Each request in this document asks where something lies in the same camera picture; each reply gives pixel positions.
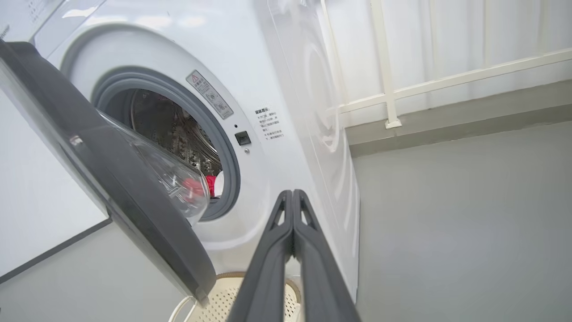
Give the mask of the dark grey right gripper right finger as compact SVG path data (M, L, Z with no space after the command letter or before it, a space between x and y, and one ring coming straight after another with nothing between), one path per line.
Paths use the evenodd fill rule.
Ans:
M362 322L308 195L293 192L294 257L302 266L305 322Z

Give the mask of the red and white garment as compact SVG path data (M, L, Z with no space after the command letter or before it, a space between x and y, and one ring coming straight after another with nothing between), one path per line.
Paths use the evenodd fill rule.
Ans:
M223 171L220 171L216 176L207 175L206 184L208 186L210 199L220 198L223 194ZM203 181L200 179L186 178L182 182L182 187L185 189L185 192L183 193L184 200L190 202L191 200L206 197L206 190L203 187Z

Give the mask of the white metal railing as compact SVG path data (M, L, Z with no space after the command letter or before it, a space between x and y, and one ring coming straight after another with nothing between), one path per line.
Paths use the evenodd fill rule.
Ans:
M572 0L319 0L347 126L572 80Z

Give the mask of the grey warning sticker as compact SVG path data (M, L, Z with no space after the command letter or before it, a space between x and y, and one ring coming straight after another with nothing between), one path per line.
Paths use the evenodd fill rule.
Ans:
M209 102L222 119L227 119L234 114L223 97L198 71L192 71L187 81Z

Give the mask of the white front-load washing machine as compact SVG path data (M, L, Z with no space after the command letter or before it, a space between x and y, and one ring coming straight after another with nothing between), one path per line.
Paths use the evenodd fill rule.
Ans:
M94 108L223 194L190 219L215 273L246 271L278 194L309 197L353 300L360 192L319 0L0 0L0 39L28 42ZM234 114L222 119L198 71Z

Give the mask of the cream perforated laundry basket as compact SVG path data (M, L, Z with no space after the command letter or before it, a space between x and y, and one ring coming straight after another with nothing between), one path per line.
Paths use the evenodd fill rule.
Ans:
M188 303L191 308L179 322L226 322L245 274L240 271L218 274L209 293L208 305L201 306L194 297L186 296L174 308L168 322L177 322L179 313ZM302 294L292 279L285 279L284 322L304 322Z

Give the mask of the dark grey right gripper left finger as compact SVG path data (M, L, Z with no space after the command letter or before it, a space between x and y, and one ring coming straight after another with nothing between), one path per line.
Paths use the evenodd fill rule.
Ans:
M292 204L292 191L278 194L227 322L284 322L285 267L294 252Z

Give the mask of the black washing machine door with glass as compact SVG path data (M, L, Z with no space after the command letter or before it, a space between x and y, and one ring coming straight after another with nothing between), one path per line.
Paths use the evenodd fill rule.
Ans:
M112 217L156 257L182 290L208 304L215 269L187 218L155 172L77 88L27 42L0 39L0 61L23 85L80 174L102 196Z

